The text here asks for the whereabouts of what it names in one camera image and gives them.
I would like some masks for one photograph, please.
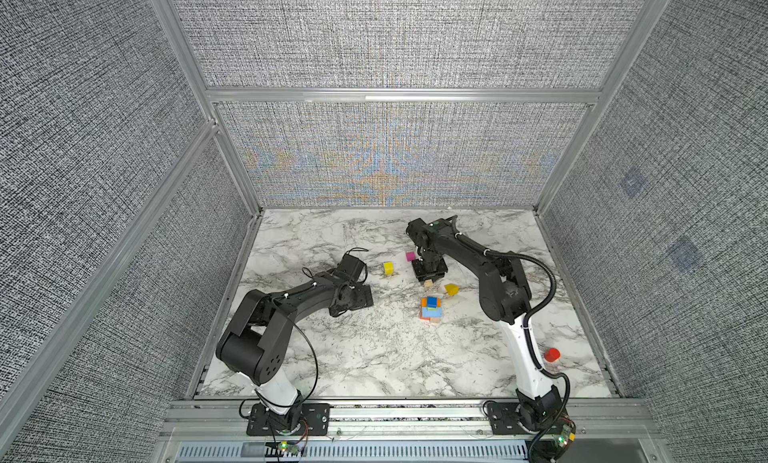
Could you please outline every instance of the robotic arm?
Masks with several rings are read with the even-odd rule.
[[[336,318],[347,311],[373,306],[370,286],[363,284],[365,280],[358,283],[363,269],[368,276],[368,266],[350,255],[351,251],[342,257],[339,266],[310,274],[309,282],[288,291],[248,292],[216,346],[219,360],[254,382],[256,394],[270,410],[270,426],[282,434],[299,428],[302,403],[314,390],[312,387],[302,399],[281,368],[293,327],[299,329],[296,322],[324,308]],[[264,333],[252,331],[253,326],[265,326]]]
[[[480,307],[491,320],[497,322],[504,334],[517,372],[520,406],[516,418],[524,430],[536,432],[529,448],[532,449],[554,426],[563,435],[555,442],[559,449],[555,449],[554,453],[560,456],[567,448],[573,430],[572,424],[564,425],[564,421],[569,421],[565,404],[568,402],[570,382],[564,373],[553,374],[544,367],[529,322],[531,316],[552,299],[557,280],[552,270],[536,258],[495,252],[465,237],[456,229],[456,218],[440,218],[431,223],[419,218],[408,224],[406,233],[418,247],[419,255],[419,259],[412,261],[414,273],[419,281],[440,279],[448,271],[444,255],[449,255],[475,273],[479,281]],[[521,259],[542,266],[550,278],[547,298],[533,308],[531,289]],[[552,385],[552,379],[556,378],[566,381],[563,398],[558,388]]]

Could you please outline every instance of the yellow cube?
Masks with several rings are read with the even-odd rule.
[[[446,293],[448,296],[456,296],[458,293],[458,286],[454,285],[453,283],[446,285]]]

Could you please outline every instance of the blue block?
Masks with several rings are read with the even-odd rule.
[[[442,318],[442,308],[422,308],[424,318]]]

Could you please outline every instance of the gray textured wall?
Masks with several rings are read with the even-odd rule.
[[[645,0],[173,0],[212,86],[600,86]]]
[[[532,206],[581,103],[221,103],[272,206]]]
[[[766,458],[767,15],[672,0],[544,214],[678,463]]]
[[[203,123],[148,0],[0,0],[0,397]]]
[[[192,379],[249,218],[209,143],[3,463],[146,461]]]

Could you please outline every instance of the marble tabletop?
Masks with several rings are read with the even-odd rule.
[[[514,396],[512,360],[501,333],[480,309],[475,276],[446,257],[446,277],[426,289],[406,261],[406,252],[414,251],[406,235],[409,221],[455,214],[458,228],[475,241],[499,251],[527,253],[557,272],[529,210],[271,209],[265,212],[230,316],[251,289],[269,293],[291,288],[307,280],[302,266],[322,271],[335,267],[347,249],[368,248],[357,256],[370,267],[373,307],[335,319],[322,310],[298,323],[320,363],[314,395]],[[384,275],[385,262],[394,263],[395,275]],[[548,279],[531,263],[523,266],[533,303],[538,303],[548,291]],[[448,283],[461,288],[458,295],[443,294]],[[428,295],[442,298],[444,317],[439,324],[418,317],[421,298]],[[557,368],[571,379],[571,396],[611,396],[562,284],[532,324],[542,351],[555,347],[562,353]],[[299,390],[311,388],[314,361],[298,332],[293,332],[283,368]],[[562,391],[562,382],[556,384]],[[214,356],[199,398],[212,395],[251,396],[253,384]]]

